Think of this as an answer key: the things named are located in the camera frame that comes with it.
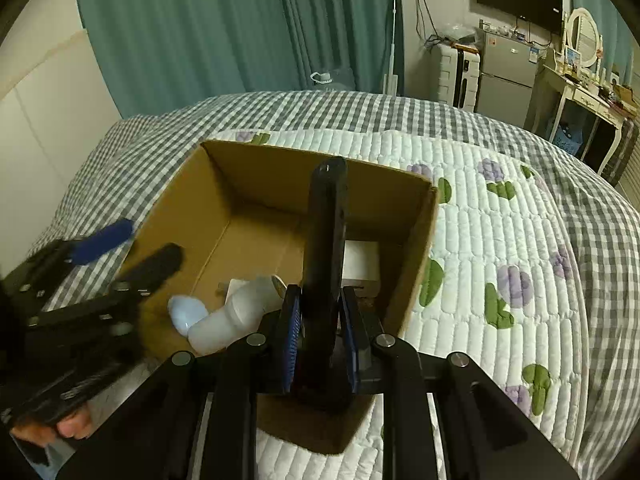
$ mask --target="refrigerator door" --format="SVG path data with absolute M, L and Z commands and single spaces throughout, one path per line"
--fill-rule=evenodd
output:
M 531 49 L 532 47 L 519 41 L 487 33 L 484 38 L 482 72 L 532 87 L 538 68 L 538 56 L 532 56 Z
M 531 88 L 528 86 L 482 74 L 476 112 L 522 128 L 530 99 Z

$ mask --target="blue plastic laundry basket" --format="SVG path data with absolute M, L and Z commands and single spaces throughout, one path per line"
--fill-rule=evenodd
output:
M 582 146 L 582 130 L 570 131 L 568 126 L 558 124 L 553 144 L 565 150 L 569 155 L 575 155 Z

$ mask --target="teal curtain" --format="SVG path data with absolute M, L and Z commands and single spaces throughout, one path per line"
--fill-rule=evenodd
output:
M 602 65 L 611 72 L 615 63 L 620 70 L 620 79 L 630 84 L 634 66 L 633 35 L 611 0 L 573 0 L 574 9 L 587 9 L 598 25 L 603 38 L 604 58 Z
M 312 72 L 350 75 L 358 90 L 382 88 L 392 0 L 78 0 L 78 7 L 123 118 L 225 93 L 308 89 Z

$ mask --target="blue basket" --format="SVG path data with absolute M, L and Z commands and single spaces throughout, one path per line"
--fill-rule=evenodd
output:
M 565 150 L 569 155 L 575 155 L 582 146 L 582 131 L 574 130 L 571 132 L 571 137 L 567 137 L 562 126 L 558 124 L 553 144 Z

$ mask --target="open cardboard box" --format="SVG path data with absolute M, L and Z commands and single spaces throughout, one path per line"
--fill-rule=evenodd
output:
M 273 146 L 208 140 L 170 182 L 136 235 L 123 270 L 168 242 L 184 262 L 141 306 L 144 346 L 165 359 L 192 351 L 171 324 L 174 294 L 223 305 L 219 283 L 277 274 L 302 278 L 310 177 L 328 156 Z M 387 333 L 397 335 L 422 283 L 438 208 L 438 189 L 423 177 L 348 160 L 346 237 L 380 244 L 381 290 L 374 307 Z M 289 397 L 258 398 L 258 427 L 315 452 L 343 452 L 371 403 L 359 397 L 347 413 L 330 415 Z

